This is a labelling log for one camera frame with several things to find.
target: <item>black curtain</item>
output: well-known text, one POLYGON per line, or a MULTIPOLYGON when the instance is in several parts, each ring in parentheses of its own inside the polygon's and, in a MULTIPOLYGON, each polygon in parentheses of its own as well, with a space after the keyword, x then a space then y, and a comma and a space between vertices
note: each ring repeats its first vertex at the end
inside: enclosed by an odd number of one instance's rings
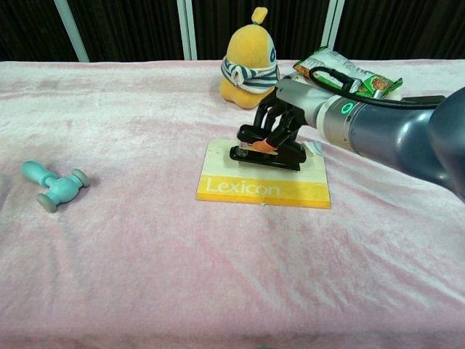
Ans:
POLYGON ((346 0, 334 49, 353 60, 465 58, 465 1, 346 0))
POLYGON ((175 0, 68 0, 91 62, 183 60, 175 0))
POLYGON ((0 0, 0 60, 78 60, 53 0, 0 0))
POLYGON ((193 0, 199 60, 226 55, 231 36, 251 24, 256 7, 268 8, 262 26, 270 33, 278 59, 303 59, 321 43, 329 0, 193 0))

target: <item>stuffed toy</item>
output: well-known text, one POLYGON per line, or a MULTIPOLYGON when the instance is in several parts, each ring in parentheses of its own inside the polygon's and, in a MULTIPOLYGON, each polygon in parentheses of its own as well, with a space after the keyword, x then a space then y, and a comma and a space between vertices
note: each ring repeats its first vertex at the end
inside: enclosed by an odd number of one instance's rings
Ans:
POLYGON ((232 35, 222 62, 219 93, 245 109, 256 107, 279 79, 275 45, 260 25, 267 13, 266 7, 254 10, 252 24, 232 35))

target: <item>pink fleece blanket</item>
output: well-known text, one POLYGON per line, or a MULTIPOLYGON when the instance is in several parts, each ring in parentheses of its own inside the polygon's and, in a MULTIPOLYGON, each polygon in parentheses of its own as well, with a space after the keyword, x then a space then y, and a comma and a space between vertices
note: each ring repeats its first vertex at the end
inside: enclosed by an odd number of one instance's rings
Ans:
MULTIPOLYGON (((465 61, 357 62, 449 95, 465 61)), ((196 201, 220 62, 0 63, 0 348, 463 348, 464 204, 323 142, 332 209, 196 201), (48 214, 20 165, 93 180, 48 214)), ((292 72, 281 62, 282 74, 292 72)))

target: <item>snack bag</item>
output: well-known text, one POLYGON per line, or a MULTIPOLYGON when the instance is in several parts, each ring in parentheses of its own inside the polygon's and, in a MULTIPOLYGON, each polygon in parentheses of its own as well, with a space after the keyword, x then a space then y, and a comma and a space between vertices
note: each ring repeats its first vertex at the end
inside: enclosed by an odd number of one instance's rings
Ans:
MULTIPOLYGON (((306 60, 300 60, 294 64, 294 69, 305 78, 310 79, 310 70, 320 66, 336 69, 355 79, 350 92, 363 97, 375 97, 376 94, 376 97, 384 98, 403 84, 402 78, 392 81, 385 76, 365 71, 328 47, 322 47, 306 60)), ((341 82, 327 73, 318 72, 315 73, 315 77, 325 84, 341 88, 341 82)))

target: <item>striped scarf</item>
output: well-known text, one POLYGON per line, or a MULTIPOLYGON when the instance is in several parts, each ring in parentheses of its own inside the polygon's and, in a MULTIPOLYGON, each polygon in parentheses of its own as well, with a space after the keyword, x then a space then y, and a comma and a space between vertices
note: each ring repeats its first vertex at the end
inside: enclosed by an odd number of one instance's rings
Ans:
POLYGON ((247 68, 223 58, 221 72, 234 86, 251 93, 263 93, 278 82, 278 64, 275 62, 266 68, 247 68))

